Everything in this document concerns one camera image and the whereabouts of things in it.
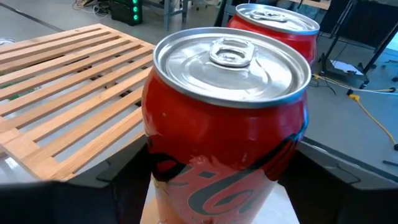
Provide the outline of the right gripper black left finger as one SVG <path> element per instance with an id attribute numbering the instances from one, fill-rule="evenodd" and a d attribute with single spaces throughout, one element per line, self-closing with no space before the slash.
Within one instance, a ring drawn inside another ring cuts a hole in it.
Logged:
<path id="1" fill-rule="evenodd" d="M 150 182 L 147 137 L 141 136 L 70 180 L 85 188 L 70 224 L 139 224 Z"/>

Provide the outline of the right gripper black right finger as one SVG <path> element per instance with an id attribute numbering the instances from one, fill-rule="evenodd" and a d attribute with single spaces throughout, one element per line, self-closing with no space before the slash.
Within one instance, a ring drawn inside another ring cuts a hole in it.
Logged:
<path id="1" fill-rule="evenodd" d="M 389 191 L 358 190 L 296 152 L 279 179 L 300 224 L 389 224 Z"/>

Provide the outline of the red Coke Zero can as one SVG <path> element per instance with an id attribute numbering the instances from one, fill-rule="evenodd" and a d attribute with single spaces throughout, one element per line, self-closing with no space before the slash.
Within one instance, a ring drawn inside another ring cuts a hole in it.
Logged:
<path id="1" fill-rule="evenodd" d="M 142 94 L 163 224 L 252 224 L 308 126 L 307 60 L 226 27 L 164 37 Z"/>
<path id="2" fill-rule="evenodd" d="M 301 53 L 309 64 L 316 59 L 320 25 L 297 12 L 264 4 L 239 4 L 227 26 L 277 39 Z"/>

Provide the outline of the wooden slatted shelf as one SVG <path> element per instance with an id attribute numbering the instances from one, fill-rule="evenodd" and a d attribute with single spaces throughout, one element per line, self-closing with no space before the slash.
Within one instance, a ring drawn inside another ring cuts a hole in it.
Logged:
<path id="1" fill-rule="evenodd" d="M 153 50 L 102 24 L 0 46 L 0 85 L 15 83 L 0 90 L 0 157 L 69 180 L 143 136 Z"/>

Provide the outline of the black floor stand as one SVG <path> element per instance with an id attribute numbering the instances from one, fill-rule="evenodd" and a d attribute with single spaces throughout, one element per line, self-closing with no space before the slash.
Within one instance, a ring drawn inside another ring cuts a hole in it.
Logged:
<path id="1" fill-rule="evenodd" d="M 320 75 L 363 89 L 369 84 L 367 73 L 376 68 L 376 60 L 398 32 L 398 0 L 331 0 L 320 30 L 333 39 L 318 59 Z M 373 57 L 366 65 L 340 67 L 341 54 L 330 55 L 340 39 L 347 45 L 373 47 Z"/>

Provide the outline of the white paper sheet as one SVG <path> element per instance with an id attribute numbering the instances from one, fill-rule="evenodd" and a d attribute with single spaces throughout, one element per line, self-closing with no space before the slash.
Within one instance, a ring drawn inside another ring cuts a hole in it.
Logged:
<path id="1" fill-rule="evenodd" d="M 342 71 L 344 71 L 346 73 L 353 72 L 353 73 L 355 73 L 357 75 L 363 75 L 362 72 L 360 72 L 356 67 L 354 67 L 351 64 L 347 64 L 347 63 L 340 62 L 340 61 L 337 61 L 337 60 L 330 60 L 330 62 L 336 69 L 342 70 Z"/>

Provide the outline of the black box green lights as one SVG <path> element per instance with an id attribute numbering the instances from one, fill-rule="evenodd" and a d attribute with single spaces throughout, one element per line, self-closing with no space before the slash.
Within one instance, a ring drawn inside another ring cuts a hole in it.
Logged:
<path id="1" fill-rule="evenodd" d="M 142 23 L 142 0 L 110 0 L 112 20 L 130 26 Z"/>

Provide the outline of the grey table legs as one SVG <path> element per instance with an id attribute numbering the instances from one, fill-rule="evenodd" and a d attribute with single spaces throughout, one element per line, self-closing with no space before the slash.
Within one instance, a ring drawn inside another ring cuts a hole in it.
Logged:
<path id="1" fill-rule="evenodd" d="M 175 10 L 175 6 L 173 2 L 176 0 L 164 0 L 164 29 L 169 31 L 170 29 L 170 20 L 172 16 L 176 16 L 178 14 L 182 15 L 182 27 L 185 28 L 185 24 L 187 22 L 187 13 L 188 13 L 188 3 L 190 0 L 178 0 L 178 3 L 182 2 L 182 8 L 179 10 Z"/>

